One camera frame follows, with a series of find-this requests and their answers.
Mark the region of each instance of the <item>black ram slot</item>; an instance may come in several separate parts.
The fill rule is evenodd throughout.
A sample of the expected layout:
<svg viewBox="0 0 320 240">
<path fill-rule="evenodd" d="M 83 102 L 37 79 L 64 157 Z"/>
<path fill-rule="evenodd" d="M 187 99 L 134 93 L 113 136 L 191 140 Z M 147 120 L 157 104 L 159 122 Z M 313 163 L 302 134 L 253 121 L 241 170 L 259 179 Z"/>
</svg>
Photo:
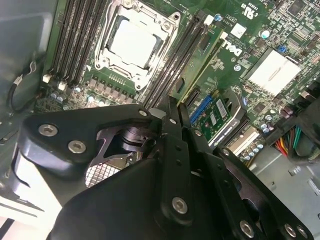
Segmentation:
<svg viewBox="0 0 320 240">
<path fill-rule="evenodd" d="M 62 42 L 62 48 L 61 48 L 61 54 L 58 58 L 58 64 L 56 71 L 59 75 L 62 75 L 61 68 L 66 64 L 67 62 L 67 53 L 69 51 L 68 47 L 72 43 L 71 35 L 75 27 L 77 26 L 77 20 L 79 18 L 79 15 L 81 14 L 81 2 L 83 1 L 77 1 L 71 11 L 71 18 L 70 18 L 70 23 L 66 27 L 66 33 L 64 40 Z"/>
<path fill-rule="evenodd" d="M 108 0 L 103 0 L 100 2 L 100 5 L 98 6 L 98 12 L 95 15 L 95 19 L 94 19 L 94 21 L 92 23 L 92 27 L 90 29 L 89 39 L 88 39 L 88 41 L 85 45 L 84 51 L 83 51 L 84 54 L 81 56 L 81 61 L 79 62 L 79 66 L 77 67 L 77 73 L 75 75 L 75 78 L 72 79 L 74 81 L 75 85 L 79 83 L 80 78 L 83 74 L 85 64 L 86 64 L 88 57 L 89 57 L 89 54 L 90 54 L 90 50 L 92 49 L 92 43 L 98 34 L 99 24 L 102 22 L 102 18 L 104 17 L 104 13 L 107 9 L 107 4 L 108 4 Z"/>
<path fill-rule="evenodd" d="M 197 46 L 199 45 L 199 42 L 201 41 L 204 33 L 207 30 L 208 30 L 208 28 L 204 27 L 204 28 L 201 28 L 199 30 L 199 32 L 195 34 L 196 38 L 195 38 L 193 44 L 191 45 L 191 47 L 188 48 L 188 51 L 185 54 L 185 56 L 181 59 L 181 62 L 179 63 L 178 68 L 175 71 L 175 74 L 173 76 L 171 76 L 170 79 L 167 81 L 164 90 L 158 94 L 158 97 L 155 98 L 155 100 L 153 101 L 153 104 L 151 105 L 150 108 L 156 108 L 157 106 L 159 106 L 159 104 L 163 101 L 163 99 L 172 91 L 176 81 L 180 77 L 180 74 L 185 69 L 185 67 L 186 67 L 187 63 L 189 62 L 192 54 L 196 50 Z"/>
<path fill-rule="evenodd" d="M 88 8 L 88 0 L 81 1 L 81 4 L 79 6 L 79 12 L 76 15 L 76 19 L 74 21 L 74 27 L 72 28 L 72 33 L 70 36 L 70 41 L 68 42 L 68 45 L 66 47 L 65 55 L 63 57 L 64 64 L 61 67 L 61 75 L 63 77 L 66 77 L 66 70 L 69 67 L 70 61 L 72 60 L 72 55 L 75 51 L 76 44 L 79 40 L 79 31 L 81 30 L 82 23 L 84 20 L 84 16 L 87 13 L 86 8 Z"/>
<path fill-rule="evenodd" d="M 192 21 L 189 23 L 188 28 L 184 31 L 183 36 L 181 37 L 181 39 L 179 40 L 179 43 L 176 47 L 176 49 L 173 51 L 173 53 L 170 55 L 168 61 L 165 63 L 161 73 L 159 74 L 159 76 L 157 77 L 157 79 L 155 80 L 155 82 L 152 84 L 152 87 L 148 93 L 148 95 L 145 97 L 145 100 L 143 101 L 143 106 L 146 107 L 146 105 L 149 104 L 150 99 L 152 98 L 153 94 L 155 93 L 155 91 L 157 89 L 159 89 L 161 87 L 161 79 L 164 78 L 165 74 L 168 71 L 168 68 L 170 68 L 170 66 L 172 64 L 174 64 L 174 60 L 175 57 L 180 53 L 181 48 L 184 46 L 184 42 L 189 38 L 189 34 L 190 32 L 194 29 L 195 25 L 198 22 L 196 21 L 196 18 L 192 19 Z"/>
<path fill-rule="evenodd" d="M 159 99 L 160 96 L 164 94 L 166 87 L 170 84 L 170 74 L 174 72 L 174 74 L 176 75 L 176 71 L 179 69 L 181 63 L 184 60 L 184 57 L 187 55 L 195 39 L 197 38 L 199 34 L 199 27 L 203 24 L 203 17 L 204 13 L 200 11 L 192 19 L 189 27 L 180 39 L 179 44 L 176 47 L 176 50 L 173 51 L 174 54 L 170 56 L 170 59 L 167 61 L 159 77 L 156 79 L 156 84 L 152 86 L 152 89 L 145 98 L 143 103 L 144 107 L 151 108 L 157 103 L 157 99 Z"/>
<path fill-rule="evenodd" d="M 175 51 L 178 54 L 175 55 L 175 58 L 172 60 L 167 69 L 162 70 L 161 73 L 163 74 L 157 79 L 157 88 L 152 92 L 152 95 L 146 99 L 147 101 L 144 101 L 144 106 L 147 109 L 153 108 L 159 104 L 160 99 L 163 98 L 164 95 L 168 94 L 166 90 L 169 90 L 171 86 L 174 85 L 175 80 L 186 64 L 185 60 L 188 58 L 188 55 L 192 55 L 194 49 L 199 43 L 199 40 L 201 39 L 201 35 L 204 32 L 203 28 L 201 28 L 203 26 L 203 17 L 204 13 L 202 11 L 195 16 L 195 24 L 192 26 L 191 31 L 188 31 L 187 41 L 180 41 L 178 47 L 179 50 Z"/>
<path fill-rule="evenodd" d="M 69 21 L 70 21 L 71 10 L 72 10 L 72 6 L 73 6 L 74 2 L 75 2 L 75 0 L 69 0 L 65 5 L 66 7 L 65 7 L 64 15 L 63 15 L 63 21 L 61 23 L 60 32 L 59 32 L 57 44 L 56 44 L 56 47 L 54 50 L 53 61 L 52 61 L 50 71 L 54 71 L 57 67 L 57 62 L 58 62 L 58 58 L 60 55 L 62 42 L 63 42 L 64 36 L 66 34 L 67 25 L 69 24 Z"/>
<path fill-rule="evenodd" d="M 96 14 L 96 6 L 98 4 L 98 1 L 95 1 L 94 3 L 90 3 L 90 8 L 87 11 L 85 23 L 83 25 L 83 28 L 80 32 L 80 39 L 78 44 L 76 45 L 75 51 L 74 51 L 74 56 L 72 57 L 72 62 L 71 62 L 71 67 L 68 69 L 68 72 L 66 76 L 68 76 L 68 82 L 69 85 L 72 85 L 71 82 L 73 81 L 73 78 L 75 77 L 77 68 L 76 66 L 79 65 L 81 53 L 83 50 L 84 45 L 86 44 L 86 40 L 88 39 L 88 36 L 90 34 L 90 30 L 92 27 L 93 23 L 93 17 Z"/>
</svg>

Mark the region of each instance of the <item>yellow wire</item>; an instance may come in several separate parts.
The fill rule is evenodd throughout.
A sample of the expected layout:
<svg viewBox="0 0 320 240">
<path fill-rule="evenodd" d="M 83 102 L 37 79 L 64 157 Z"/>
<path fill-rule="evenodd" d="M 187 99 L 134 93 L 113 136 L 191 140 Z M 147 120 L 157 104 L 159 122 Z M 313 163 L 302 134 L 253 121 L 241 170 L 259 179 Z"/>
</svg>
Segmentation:
<svg viewBox="0 0 320 240">
<path fill-rule="evenodd" d="M 282 137 L 280 138 L 280 144 L 281 144 L 281 147 L 285 150 L 286 154 L 288 154 L 288 149 L 286 148 L 284 144 L 284 139 Z"/>
</svg>

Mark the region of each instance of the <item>cpu socket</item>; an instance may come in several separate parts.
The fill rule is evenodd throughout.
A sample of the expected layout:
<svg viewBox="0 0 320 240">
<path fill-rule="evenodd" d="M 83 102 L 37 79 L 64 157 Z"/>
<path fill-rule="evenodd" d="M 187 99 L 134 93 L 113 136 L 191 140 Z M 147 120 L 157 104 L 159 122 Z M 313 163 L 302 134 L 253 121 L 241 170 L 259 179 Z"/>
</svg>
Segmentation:
<svg viewBox="0 0 320 240">
<path fill-rule="evenodd" d="M 95 67 L 108 68 L 142 90 L 178 34 L 181 15 L 164 16 L 137 0 L 113 0 L 95 50 Z"/>
</svg>

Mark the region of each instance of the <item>green circuit board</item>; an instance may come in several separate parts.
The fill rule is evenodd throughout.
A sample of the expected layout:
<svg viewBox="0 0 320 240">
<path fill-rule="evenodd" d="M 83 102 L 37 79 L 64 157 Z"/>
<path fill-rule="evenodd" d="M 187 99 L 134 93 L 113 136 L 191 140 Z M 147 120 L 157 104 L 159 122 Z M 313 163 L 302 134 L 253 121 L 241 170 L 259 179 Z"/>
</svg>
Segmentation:
<svg viewBox="0 0 320 240">
<path fill-rule="evenodd" d="M 67 0 L 59 0 L 48 45 L 47 60 L 44 67 L 46 74 L 55 55 L 57 39 L 65 12 Z M 207 15 L 221 16 L 221 21 L 213 21 L 206 35 L 208 42 L 204 49 L 199 45 L 193 52 L 181 77 L 184 83 L 180 88 L 173 88 L 170 94 L 184 102 L 195 86 L 200 94 L 189 107 L 192 114 L 202 100 L 214 91 L 222 94 L 231 88 L 246 105 L 247 115 L 252 125 L 259 128 L 259 122 L 266 115 L 271 116 L 271 123 L 276 123 L 281 116 L 279 110 L 291 104 L 318 76 L 320 76 L 320 3 L 318 0 L 146 0 L 144 3 L 165 16 L 178 11 L 181 14 L 177 37 L 168 52 L 182 37 L 192 17 L 199 11 Z M 262 37 L 261 32 L 268 30 L 269 36 Z M 66 109 L 91 108 L 98 106 L 99 99 L 106 99 L 111 105 L 143 103 L 148 88 L 136 91 L 134 83 L 110 69 L 96 69 L 94 49 L 97 38 L 92 42 L 91 52 L 86 61 L 80 84 L 81 92 L 72 92 L 63 102 L 50 98 L 57 91 L 51 85 L 45 85 L 47 98 L 40 99 L 35 106 L 37 112 L 59 111 Z M 274 96 L 257 87 L 246 77 L 268 49 L 274 49 L 290 58 L 300 67 L 298 75 Z M 99 90 L 103 85 L 111 86 L 109 94 Z M 88 102 L 88 96 L 94 94 L 96 101 Z M 218 128 L 201 127 L 207 139 Z"/>
</svg>

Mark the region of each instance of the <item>blue connector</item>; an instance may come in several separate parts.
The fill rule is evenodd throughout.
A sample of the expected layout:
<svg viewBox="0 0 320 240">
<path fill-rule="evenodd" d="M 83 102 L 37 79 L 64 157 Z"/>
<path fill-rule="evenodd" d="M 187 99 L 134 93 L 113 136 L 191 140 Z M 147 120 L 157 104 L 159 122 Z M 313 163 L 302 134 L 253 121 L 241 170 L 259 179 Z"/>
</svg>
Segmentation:
<svg viewBox="0 0 320 240">
<path fill-rule="evenodd" d="M 287 50 L 287 47 L 284 45 L 280 45 L 277 50 L 279 53 L 284 53 Z"/>
<path fill-rule="evenodd" d="M 200 105 L 197 107 L 197 109 L 194 111 L 194 113 L 190 117 L 190 123 L 193 125 L 198 117 L 202 114 L 202 112 L 205 110 L 205 108 L 208 106 L 209 103 L 213 101 L 212 96 L 207 95 L 203 101 L 200 103 Z"/>
</svg>

